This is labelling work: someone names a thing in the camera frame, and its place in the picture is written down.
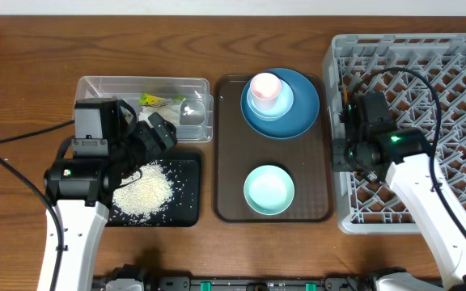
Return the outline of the pink cup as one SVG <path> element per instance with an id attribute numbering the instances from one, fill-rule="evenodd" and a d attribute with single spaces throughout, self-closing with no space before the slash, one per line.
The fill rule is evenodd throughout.
<path id="1" fill-rule="evenodd" d="M 282 90 L 280 79 L 271 73 L 260 73 L 253 77 L 250 91 L 253 101 L 259 110 L 269 110 L 274 107 Z"/>

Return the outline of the light blue bowl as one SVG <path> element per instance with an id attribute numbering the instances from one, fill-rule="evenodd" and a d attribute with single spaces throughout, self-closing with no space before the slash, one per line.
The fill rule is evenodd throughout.
<path id="1" fill-rule="evenodd" d="M 260 110 L 254 102 L 254 94 L 248 89 L 248 106 L 258 119 L 264 121 L 275 121 L 283 117 L 293 106 L 294 94 L 290 86 L 282 81 L 282 89 L 277 97 L 276 103 L 268 110 Z"/>

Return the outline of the wooden chopstick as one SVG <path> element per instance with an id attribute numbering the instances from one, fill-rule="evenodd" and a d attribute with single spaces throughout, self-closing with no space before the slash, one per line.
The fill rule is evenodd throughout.
<path id="1" fill-rule="evenodd" d="M 347 90 L 347 86 L 343 86 L 342 87 L 342 96 L 343 96 L 343 107 L 345 107 L 347 104 L 349 104 L 349 101 L 348 101 L 348 90 Z"/>

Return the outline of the white tissue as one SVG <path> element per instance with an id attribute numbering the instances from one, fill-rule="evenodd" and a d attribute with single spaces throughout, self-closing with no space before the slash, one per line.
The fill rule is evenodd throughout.
<path id="1" fill-rule="evenodd" d="M 151 125 L 148 117 L 154 113 L 158 113 L 167 122 L 179 126 L 182 104 L 183 102 L 180 100 L 169 100 L 167 103 L 162 103 L 160 106 L 143 106 L 142 111 L 138 115 L 138 119 L 140 121 L 146 121 L 148 125 Z"/>

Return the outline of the clear plastic waste bin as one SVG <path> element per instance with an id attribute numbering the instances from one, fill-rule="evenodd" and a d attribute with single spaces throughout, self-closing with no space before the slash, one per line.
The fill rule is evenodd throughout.
<path id="1" fill-rule="evenodd" d="M 78 81 L 76 99 L 116 96 L 130 104 L 138 117 L 142 93 L 164 98 L 183 96 L 180 125 L 176 137 L 180 143 L 208 142 L 213 136 L 213 96 L 204 78 L 85 76 Z"/>

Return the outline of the yellow green snack wrapper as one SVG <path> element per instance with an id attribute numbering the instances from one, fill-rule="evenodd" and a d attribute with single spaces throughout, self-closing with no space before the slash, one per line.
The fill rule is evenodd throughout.
<path id="1" fill-rule="evenodd" d="M 183 96 L 164 98 L 156 95 L 142 93 L 138 100 L 138 106 L 161 108 L 164 106 L 181 105 L 186 100 Z"/>

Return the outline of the brown serving tray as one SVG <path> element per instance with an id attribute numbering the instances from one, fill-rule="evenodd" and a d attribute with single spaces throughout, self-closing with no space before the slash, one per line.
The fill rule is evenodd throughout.
<path id="1" fill-rule="evenodd" d="M 229 74 L 215 87 L 214 212 L 230 223 L 322 222 L 333 213 L 333 174 L 328 113 L 320 109 L 316 122 L 290 140 L 264 137 L 248 125 L 240 95 L 248 74 Z M 285 170 L 294 182 L 294 199 L 283 213 L 267 216 L 248 206 L 244 182 L 259 166 Z"/>

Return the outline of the grey dishwasher rack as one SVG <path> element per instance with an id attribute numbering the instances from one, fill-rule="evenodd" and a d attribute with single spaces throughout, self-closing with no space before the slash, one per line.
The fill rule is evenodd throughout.
<path id="1" fill-rule="evenodd" d="M 345 136 L 342 87 L 383 92 L 400 128 L 428 138 L 440 124 L 437 156 L 466 209 L 466 34 L 343 34 L 322 63 L 333 139 Z"/>

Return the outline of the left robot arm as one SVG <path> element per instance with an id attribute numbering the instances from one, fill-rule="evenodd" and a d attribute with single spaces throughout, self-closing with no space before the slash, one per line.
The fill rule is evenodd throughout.
<path id="1" fill-rule="evenodd" d="M 38 288 L 88 290 L 96 253 L 122 180 L 173 148 L 176 126 L 158 113 L 140 121 L 122 99 L 80 99 L 75 134 L 44 173 L 47 238 Z"/>

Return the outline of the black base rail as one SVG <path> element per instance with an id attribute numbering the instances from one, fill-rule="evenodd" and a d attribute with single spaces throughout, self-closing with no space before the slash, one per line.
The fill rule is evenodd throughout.
<path id="1" fill-rule="evenodd" d="M 109 276 L 96 276 L 91 290 L 145 291 L 338 291 L 338 290 L 441 290 L 439 281 L 424 281 L 403 268 L 388 268 L 369 277 L 328 274 L 316 278 L 194 277 L 188 273 L 155 276 L 145 268 L 126 264 Z"/>

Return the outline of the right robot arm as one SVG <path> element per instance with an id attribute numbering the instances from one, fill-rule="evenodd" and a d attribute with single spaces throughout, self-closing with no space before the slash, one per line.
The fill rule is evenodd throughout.
<path id="1" fill-rule="evenodd" d="M 466 290 L 466 211 L 444 177 L 435 146 L 416 128 L 398 129 L 382 93 L 343 111 L 349 170 L 384 181 L 409 211 L 435 258 L 443 288 Z"/>

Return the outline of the dark blue plate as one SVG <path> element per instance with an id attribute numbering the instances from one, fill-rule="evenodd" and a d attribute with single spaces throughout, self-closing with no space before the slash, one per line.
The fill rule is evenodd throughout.
<path id="1" fill-rule="evenodd" d="M 240 97 L 240 108 L 249 126 L 260 135 L 272 139 L 291 139 L 305 133 L 320 114 L 320 96 L 324 93 L 323 81 L 313 74 L 302 74 L 287 68 L 266 70 L 285 81 L 294 95 L 290 110 L 277 120 L 265 121 L 248 107 L 248 88 L 244 86 Z"/>

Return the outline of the mint green bowl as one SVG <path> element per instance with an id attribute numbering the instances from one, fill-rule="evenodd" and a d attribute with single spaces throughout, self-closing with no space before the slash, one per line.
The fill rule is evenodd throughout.
<path id="1" fill-rule="evenodd" d="M 294 200 L 294 181 L 285 170 L 264 165 L 252 170 L 244 181 L 244 199 L 256 213 L 275 216 L 284 213 Z"/>

